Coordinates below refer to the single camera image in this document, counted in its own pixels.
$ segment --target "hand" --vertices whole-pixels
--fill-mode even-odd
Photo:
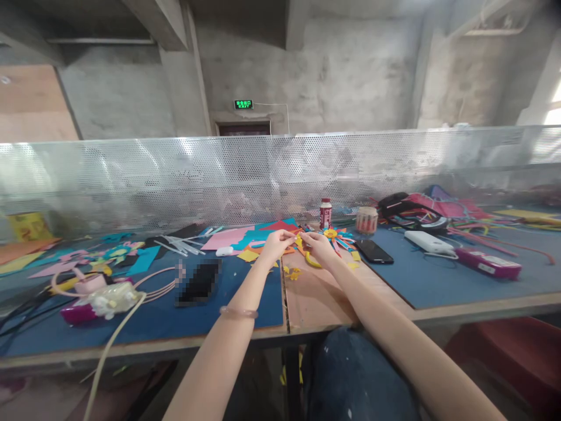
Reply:
[[[302,240],[311,247],[311,254],[317,262],[327,269],[333,259],[339,259],[329,239],[325,235],[315,232],[300,233]]]
[[[265,247],[257,260],[266,262],[269,267],[272,267],[286,248],[294,244],[294,241],[296,241],[296,235],[286,230],[278,230],[269,234]]]

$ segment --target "black smartphone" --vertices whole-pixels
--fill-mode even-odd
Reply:
[[[362,252],[370,263],[391,264],[393,257],[387,254],[383,248],[372,240],[358,240],[355,246]]]

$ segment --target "denim jeans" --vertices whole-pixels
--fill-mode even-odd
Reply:
[[[419,421],[411,387],[380,349],[347,327],[306,348],[302,362],[307,421]]]

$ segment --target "perforated metal panel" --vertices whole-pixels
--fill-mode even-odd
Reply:
[[[244,225],[335,214],[442,184],[557,182],[561,127],[0,144],[0,211],[43,212],[60,234]],[[3,238],[11,236],[0,227]]]

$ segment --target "bracelet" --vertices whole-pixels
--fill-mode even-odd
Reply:
[[[220,307],[220,314],[230,315],[230,316],[242,316],[242,317],[248,317],[250,319],[256,319],[257,316],[259,316],[259,313],[254,310],[239,310],[227,306]]]

